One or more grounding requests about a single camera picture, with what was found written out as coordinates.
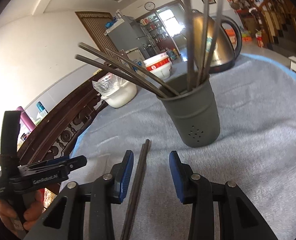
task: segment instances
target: finger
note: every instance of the finger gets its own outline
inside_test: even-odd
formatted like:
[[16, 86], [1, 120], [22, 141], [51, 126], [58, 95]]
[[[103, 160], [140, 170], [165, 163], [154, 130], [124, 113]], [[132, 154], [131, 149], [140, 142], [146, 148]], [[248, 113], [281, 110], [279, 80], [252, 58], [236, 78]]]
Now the finger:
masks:
[[5, 216], [3, 214], [0, 214], [0, 219], [3, 222], [3, 224], [5, 225], [6, 228], [8, 228], [12, 232], [15, 231], [14, 225], [12, 224], [9, 217], [7, 217], [7, 216]]
[[42, 193], [37, 190], [36, 193], [35, 193], [35, 200], [41, 202], [42, 201]]
[[12, 206], [10, 206], [10, 204], [3, 199], [0, 199], [0, 215], [1, 214], [5, 215], [6, 217], [10, 217], [10, 218], [16, 218], [16, 216], [17, 216], [17, 213], [12, 208]]
[[26, 221], [24, 223], [24, 229], [26, 229], [27, 231], [29, 231], [36, 222], [37, 222], [37, 220]]
[[44, 205], [41, 202], [35, 201], [30, 205], [24, 213], [24, 218], [27, 221], [33, 221], [40, 217], [42, 211], [44, 210]]

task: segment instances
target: wooden staircase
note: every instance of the wooden staircase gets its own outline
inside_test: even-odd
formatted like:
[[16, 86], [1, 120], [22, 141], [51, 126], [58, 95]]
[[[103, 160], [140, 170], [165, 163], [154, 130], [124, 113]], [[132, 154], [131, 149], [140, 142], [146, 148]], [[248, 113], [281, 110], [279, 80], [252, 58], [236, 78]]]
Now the wooden staircase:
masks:
[[282, 24], [282, 29], [273, 36], [273, 42], [267, 43], [267, 48], [279, 54], [290, 57], [296, 57], [296, 31], [293, 26], [291, 15], [285, 18], [286, 23]]
[[296, 57], [296, 8], [290, 0], [252, 3], [252, 14], [263, 33], [264, 47], [285, 57]]

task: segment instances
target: electric kettle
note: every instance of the electric kettle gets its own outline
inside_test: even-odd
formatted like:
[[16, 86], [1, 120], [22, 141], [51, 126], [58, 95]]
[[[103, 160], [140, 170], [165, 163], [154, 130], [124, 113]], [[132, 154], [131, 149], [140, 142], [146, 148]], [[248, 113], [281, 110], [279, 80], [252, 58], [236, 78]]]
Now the electric kettle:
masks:
[[[193, 10], [193, 34], [194, 34], [194, 43], [195, 43], [195, 55], [200, 54], [200, 47], [201, 47], [201, 36], [202, 36], [202, 26], [203, 26], [203, 19], [204, 15], [203, 13]], [[216, 41], [216, 46], [215, 50], [213, 53], [213, 57], [210, 63], [210, 71], [209, 73], [218, 73], [225, 71], [227, 69], [230, 69], [235, 65], [235, 59], [239, 56], [240, 51], [241, 51], [241, 46], [242, 46], [242, 36], [240, 29], [237, 25], [237, 23], [227, 17], [222, 15], [222, 23], [227, 23], [232, 27], [232, 29], [235, 32], [236, 35], [236, 40], [237, 40], [237, 45], [236, 49], [234, 50], [232, 43], [225, 32], [224, 28], [221, 26], [217, 41]], [[205, 56], [205, 61], [208, 56], [208, 52], [210, 49], [211, 41], [212, 41], [212, 36], [214, 32], [214, 25], [215, 21], [208, 16], [208, 30], [207, 30], [207, 43], [206, 43], [206, 56]], [[200, 66], [200, 62], [198, 62], [197, 57], [195, 58], [195, 63], [197, 66]]]

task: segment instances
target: white plastic container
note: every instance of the white plastic container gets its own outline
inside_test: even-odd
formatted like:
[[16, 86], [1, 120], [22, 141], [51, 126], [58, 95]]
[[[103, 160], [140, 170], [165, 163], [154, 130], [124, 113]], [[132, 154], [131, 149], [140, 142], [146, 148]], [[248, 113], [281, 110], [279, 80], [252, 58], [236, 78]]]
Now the white plastic container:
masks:
[[144, 61], [146, 69], [155, 76], [165, 79], [171, 74], [171, 61], [167, 53], [161, 53]]
[[110, 95], [103, 97], [101, 99], [106, 101], [109, 106], [114, 108], [119, 108], [127, 104], [131, 99], [135, 97], [137, 93], [137, 87], [135, 84], [126, 81], [121, 87], [115, 90]]

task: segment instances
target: chopstick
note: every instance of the chopstick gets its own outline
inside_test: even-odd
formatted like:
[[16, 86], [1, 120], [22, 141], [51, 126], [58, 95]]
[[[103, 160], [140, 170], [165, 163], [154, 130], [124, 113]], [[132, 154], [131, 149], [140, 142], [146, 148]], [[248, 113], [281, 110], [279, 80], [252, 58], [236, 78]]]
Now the chopstick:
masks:
[[105, 71], [107, 71], [107, 72], [109, 72], [109, 73], [112, 73], [112, 74], [114, 74], [114, 75], [116, 75], [116, 76], [119, 76], [119, 77], [125, 79], [125, 80], [128, 80], [129, 82], [134, 83], [135, 85], [140, 86], [140, 87], [142, 87], [143, 89], [148, 90], [149, 92], [152, 92], [152, 93], [156, 94], [155, 91], [153, 91], [153, 90], [151, 90], [150, 88], [144, 86], [144, 85], [143, 85], [141, 82], [139, 82], [138, 80], [132, 78], [131, 76], [128, 76], [127, 74], [125, 74], [125, 73], [123, 73], [123, 72], [121, 72], [121, 71], [119, 71], [119, 70], [117, 70], [117, 69], [114, 69], [114, 68], [109, 67], [109, 66], [107, 66], [107, 65], [101, 64], [101, 63], [99, 63], [99, 62], [97, 62], [97, 61], [95, 61], [95, 60], [92, 60], [92, 59], [90, 59], [90, 58], [87, 58], [87, 57], [81, 56], [81, 55], [79, 55], [79, 54], [77, 54], [77, 55], [75, 56], [75, 59], [80, 60], [80, 61], [82, 61], [82, 62], [85, 62], [85, 63], [87, 63], [87, 64], [89, 64], [89, 65], [95, 66], [95, 67], [97, 67], [97, 68], [103, 69], [103, 70], [105, 70]]
[[224, 0], [218, 0], [217, 15], [216, 15], [216, 22], [215, 22], [215, 26], [214, 26], [214, 32], [212, 35], [212, 41], [211, 41], [209, 53], [207, 56], [207, 61], [206, 61], [205, 67], [204, 67], [204, 71], [202, 73], [201, 83], [203, 83], [209, 75], [211, 60], [212, 60], [212, 56], [213, 56], [214, 49], [216, 46], [216, 40], [218, 37], [218, 33], [219, 33], [219, 30], [221, 27], [221, 16], [222, 16], [222, 10], [223, 10], [223, 2], [224, 2]]
[[122, 227], [120, 240], [128, 240], [131, 235], [131, 228], [134, 222], [134, 216], [139, 200], [140, 188], [143, 183], [144, 178], [144, 170], [146, 167], [146, 157], [148, 153], [149, 140], [142, 145], [139, 160], [136, 168], [136, 174], [134, 178], [134, 182], [131, 187], [131, 192], [129, 196], [128, 208], [125, 216], [124, 225]]
[[198, 62], [200, 63], [197, 75], [196, 87], [200, 84], [201, 75], [204, 69], [205, 55], [206, 55], [206, 44], [207, 44], [207, 33], [208, 33], [208, 14], [209, 14], [209, 0], [205, 0], [204, 3], [204, 15], [202, 23], [202, 35], [201, 35], [201, 48], [200, 48], [200, 57]]
[[83, 42], [78, 43], [78, 47], [84, 49], [85, 51], [90, 52], [91, 54], [94, 54], [97, 57], [100, 57], [103, 60], [106, 60], [107, 62], [109, 62], [113, 66], [119, 68], [120, 70], [122, 70], [123, 72], [125, 72], [126, 74], [131, 76], [132, 78], [136, 79], [138, 82], [142, 83], [143, 86], [150, 88], [152, 91], [154, 91], [155, 94], [158, 94], [160, 97], [168, 98], [168, 96], [164, 92], [159, 90], [155, 85], [151, 84], [144, 77], [140, 76], [134, 70], [121, 64], [117, 60], [114, 60], [112, 57], [108, 56], [106, 53], [103, 53], [103, 52], [83, 43]]
[[194, 41], [193, 20], [190, 0], [184, 0], [186, 39], [187, 39], [187, 91], [192, 90], [192, 76], [194, 75]]
[[133, 62], [132, 60], [126, 58], [125, 56], [122, 56], [120, 53], [114, 52], [110, 49], [107, 49], [107, 51], [109, 51], [110, 53], [114, 54], [116, 57], [122, 59], [123, 61], [125, 61], [126, 63], [138, 68], [142, 73], [146, 74], [148, 77], [152, 78], [153, 80], [155, 80], [157, 83], [159, 83], [160, 85], [162, 85], [165, 89], [167, 89], [169, 92], [173, 93], [175, 96], [179, 96], [180, 94], [174, 90], [170, 85], [168, 85], [167, 83], [165, 83], [162, 79], [160, 79], [159, 77], [157, 77], [156, 75], [152, 74], [149, 70], [147, 70], [145, 67], [139, 66], [137, 65], [135, 62]]

